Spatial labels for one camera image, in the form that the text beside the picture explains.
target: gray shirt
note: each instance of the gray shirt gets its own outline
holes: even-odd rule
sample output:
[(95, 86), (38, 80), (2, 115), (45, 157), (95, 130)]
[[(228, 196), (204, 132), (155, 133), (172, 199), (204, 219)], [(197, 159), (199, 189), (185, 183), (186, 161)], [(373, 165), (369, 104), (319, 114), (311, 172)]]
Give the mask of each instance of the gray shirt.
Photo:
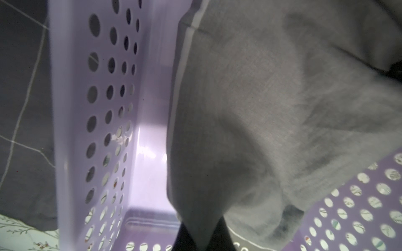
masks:
[(203, 249), (280, 250), (304, 213), (402, 145), (399, 0), (194, 0), (179, 24), (168, 196)]

